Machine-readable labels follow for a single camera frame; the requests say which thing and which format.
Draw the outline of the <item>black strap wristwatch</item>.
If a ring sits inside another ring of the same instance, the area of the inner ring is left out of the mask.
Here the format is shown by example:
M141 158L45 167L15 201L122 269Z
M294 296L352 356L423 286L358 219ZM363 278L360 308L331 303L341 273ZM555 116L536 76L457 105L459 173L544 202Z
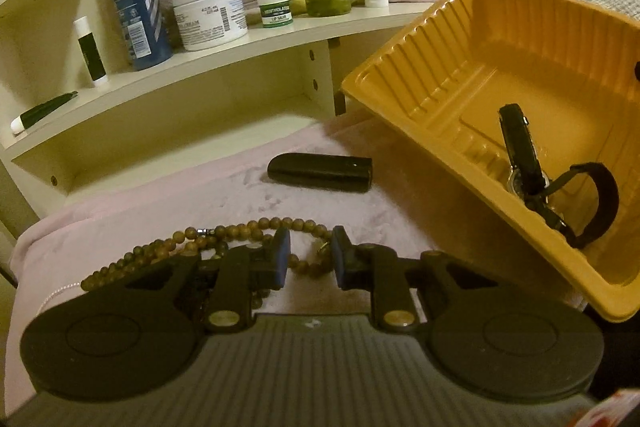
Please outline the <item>black strap wristwatch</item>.
M565 221L548 206L549 181L541 169L537 151L528 129L528 120L518 104L499 109L500 129L511 165L509 185L528 210L538 213L546 225L566 239L574 237Z

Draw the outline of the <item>orange plastic tray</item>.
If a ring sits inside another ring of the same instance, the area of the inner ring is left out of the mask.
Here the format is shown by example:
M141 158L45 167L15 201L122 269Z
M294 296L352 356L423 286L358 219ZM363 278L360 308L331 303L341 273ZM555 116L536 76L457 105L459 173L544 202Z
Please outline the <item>orange plastic tray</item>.
M440 0L343 81L495 210L602 317L639 309L639 24L582 0ZM526 208L499 122L520 106L544 175L598 162L620 207L575 248Z

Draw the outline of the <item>black rectangular case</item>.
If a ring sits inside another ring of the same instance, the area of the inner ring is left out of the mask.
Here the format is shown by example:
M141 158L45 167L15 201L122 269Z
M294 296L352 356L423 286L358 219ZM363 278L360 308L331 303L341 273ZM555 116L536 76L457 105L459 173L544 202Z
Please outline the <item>black rectangular case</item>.
M367 157L311 153L284 153L273 157L267 167L273 182L349 193L370 190L373 160Z

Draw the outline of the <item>cream wooden shelf unit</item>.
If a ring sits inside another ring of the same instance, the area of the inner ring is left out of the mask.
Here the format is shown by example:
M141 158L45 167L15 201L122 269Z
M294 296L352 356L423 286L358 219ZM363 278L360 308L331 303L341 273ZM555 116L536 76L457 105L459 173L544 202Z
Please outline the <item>cream wooden shelf unit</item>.
M79 3L1 0L2 121L74 94L25 132L1 131L1 164L39 217L332 118L345 75L423 11L395 3L300 16L92 87L73 30Z

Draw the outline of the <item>white black lip balm stick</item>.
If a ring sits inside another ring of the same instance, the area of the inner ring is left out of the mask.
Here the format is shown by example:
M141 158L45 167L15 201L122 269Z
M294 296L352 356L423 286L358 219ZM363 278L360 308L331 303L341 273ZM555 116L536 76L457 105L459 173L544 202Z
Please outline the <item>white black lip balm stick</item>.
M74 29L91 81L96 87L102 86L107 83L107 73L88 17L83 16L75 20Z

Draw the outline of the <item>white cream jar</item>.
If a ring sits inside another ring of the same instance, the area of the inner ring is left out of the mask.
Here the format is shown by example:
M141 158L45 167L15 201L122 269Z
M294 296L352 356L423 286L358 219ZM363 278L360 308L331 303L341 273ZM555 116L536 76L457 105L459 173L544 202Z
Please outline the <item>white cream jar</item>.
M247 34L243 0L171 0L183 47L201 51Z

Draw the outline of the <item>dark green tube white cap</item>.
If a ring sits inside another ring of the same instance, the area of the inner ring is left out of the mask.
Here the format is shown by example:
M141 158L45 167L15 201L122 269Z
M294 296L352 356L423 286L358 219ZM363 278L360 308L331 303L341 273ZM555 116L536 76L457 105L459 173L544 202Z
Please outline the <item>dark green tube white cap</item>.
M26 112L21 113L21 115L18 115L12 120L10 124L12 134L20 135L27 129L31 128L34 124L37 124L38 121L43 120L44 117L47 117L55 110L62 107L66 103L73 101L73 99L77 97L77 91L67 92L58 95L55 98L51 98L51 100L47 102L40 103L29 110L26 110Z

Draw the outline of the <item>small green label jar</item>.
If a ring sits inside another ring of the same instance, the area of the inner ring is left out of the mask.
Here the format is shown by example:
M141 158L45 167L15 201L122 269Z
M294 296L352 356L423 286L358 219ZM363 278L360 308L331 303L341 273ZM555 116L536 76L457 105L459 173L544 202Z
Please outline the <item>small green label jar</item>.
M276 28L293 23L291 0L256 0L262 26Z

